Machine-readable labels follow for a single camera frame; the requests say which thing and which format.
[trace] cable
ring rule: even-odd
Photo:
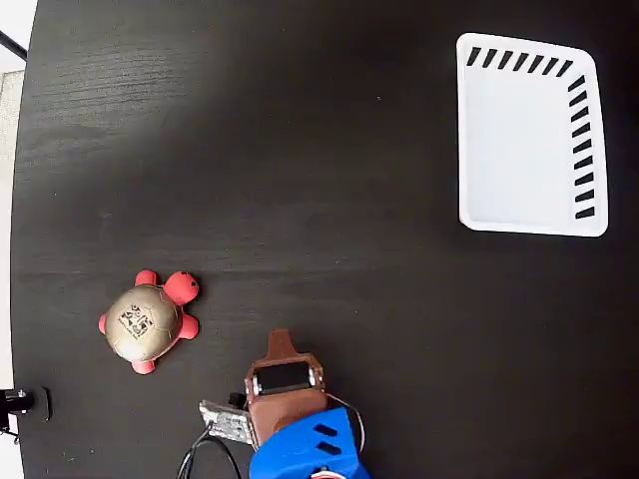
[[[343,404],[344,406],[346,406],[346,408],[350,409],[351,411],[355,413],[355,416],[357,416],[357,422],[359,423],[359,452],[363,451],[363,446],[366,443],[366,430],[363,427],[363,421],[361,420],[361,414],[359,414],[359,411],[355,409],[354,407],[352,407],[350,404],[348,404],[346,401],[344,401],[343,399],[339,399],[335,395],[327,393],[326,396]]]
[[[0,30],[0,45],[5,47],[11,53],[19,56],[25,62],[27,61],[27,51],[24,47],[5,34],[2,30]]]
[[[222,439],[209,435],[212,427],[213,427],[213,422],[210,422],[209,424],[207,424],[207,427],[205,428],[204,432],[200,434],[198,439],[196,439],[196,442],[193,443],[193,446],[191,446],[191,448],[184,455],[184,458],[182,459],[182,463],[180,464],[180,469],[178,469],[178,475],[176,476],[176,479],[191,479],[191,470],[193,469],[193,464],[196,459],[196,451],[198,450],[200,446],[208,442],[213,443],[217,445],[220,449],[222,449],[222,452],[225,453],[225,455],[227,456],[227,459],[229,459],[229,462],[233,466],[233,469],[236,472],[236,476],[238,477],[238,479],[242,479],[242,473],[240,472],[238,463],[236,462],[235,457],[233,457],[233,454],[231,453],[227,445],[224,442],[222,442]]]

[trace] black table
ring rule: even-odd
[[[201,398],[287,326],[366,424],[376,478],[636,477],[639,10],[628,2],[41,1],[15,166],[27,479],[171,478]],[[601,239],[457,220],[455,41],[583,48]],[[201,335],[149,376],[98,332],[150,267],[193,271]],[[250,450],[233,446],[248,463]],[[231,477],[217,452],[198,477]]]

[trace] sticker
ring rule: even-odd
[[[118,317],[118,321],[134,339],[140,339],[153,327],[151,318],[143,314],[142,309],[136,304],[131,304],[125,309]]]

